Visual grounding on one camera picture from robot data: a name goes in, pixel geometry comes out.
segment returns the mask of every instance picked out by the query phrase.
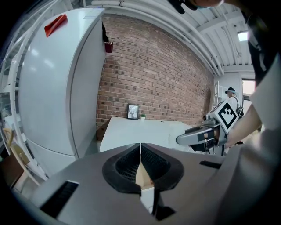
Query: small potted plant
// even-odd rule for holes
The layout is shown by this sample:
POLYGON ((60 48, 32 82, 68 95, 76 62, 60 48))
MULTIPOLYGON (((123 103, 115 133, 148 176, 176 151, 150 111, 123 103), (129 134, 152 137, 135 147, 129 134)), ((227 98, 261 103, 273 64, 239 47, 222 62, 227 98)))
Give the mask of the small potted plant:
POLYGON ((144 121, 145 120, 145 114, 141 114, 140 119, 141 119, 141 121, 144 121))

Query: human arm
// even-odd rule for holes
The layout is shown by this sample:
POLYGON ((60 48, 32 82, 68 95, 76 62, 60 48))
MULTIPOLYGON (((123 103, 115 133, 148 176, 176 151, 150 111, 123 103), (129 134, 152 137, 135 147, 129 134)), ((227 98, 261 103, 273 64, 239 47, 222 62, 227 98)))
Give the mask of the human arm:
POLYGON ((253 105, 250 106, 244 117, 239 119, 234 127, 229 131, 225 148, 228 148, 238 141, 241 141, 261 125, 259 115, 253 105))

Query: white metal rack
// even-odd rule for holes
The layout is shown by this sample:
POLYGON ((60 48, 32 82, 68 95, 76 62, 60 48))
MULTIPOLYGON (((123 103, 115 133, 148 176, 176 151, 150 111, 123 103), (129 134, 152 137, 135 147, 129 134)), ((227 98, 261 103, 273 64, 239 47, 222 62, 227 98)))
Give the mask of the white metal rack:
POLYGON ((3 100, 1 98, 2 122, 4 123, 3 127, 8 127, 15 132, 14 141, 22 148, 29 159, 27 167, 45 180, 47 179, 47 176, 37 161, 30 154, 25 144, 26 138, 21 129, 21 119, 17 106, 18 81, 20 79, 23 58, 37 29, 47 19, 72 9, 73 7, 70 0, 53 0, 40 7, 32 15, 30 15, 19 26, 13 35, 3 60, 0 73, 0 94, 2 95, 2 98, 6 99, 3 100))

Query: ceiling light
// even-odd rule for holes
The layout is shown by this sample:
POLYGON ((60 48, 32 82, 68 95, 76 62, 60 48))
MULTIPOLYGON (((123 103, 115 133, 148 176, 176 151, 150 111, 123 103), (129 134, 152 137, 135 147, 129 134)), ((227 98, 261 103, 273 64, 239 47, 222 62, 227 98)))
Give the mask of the ceiling light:
POLYGON ((248 31, 238 33, 239 41, 248 40, 248 31))

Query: picture frame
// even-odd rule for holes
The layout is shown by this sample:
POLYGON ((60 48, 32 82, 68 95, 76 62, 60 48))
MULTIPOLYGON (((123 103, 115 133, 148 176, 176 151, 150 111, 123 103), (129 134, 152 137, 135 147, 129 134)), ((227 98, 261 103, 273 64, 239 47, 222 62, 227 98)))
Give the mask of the picture frame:
POLYGON ((138 120, 139 109, 140 109, 139 105, 128 104, 127 119, 128 120, 138 120))

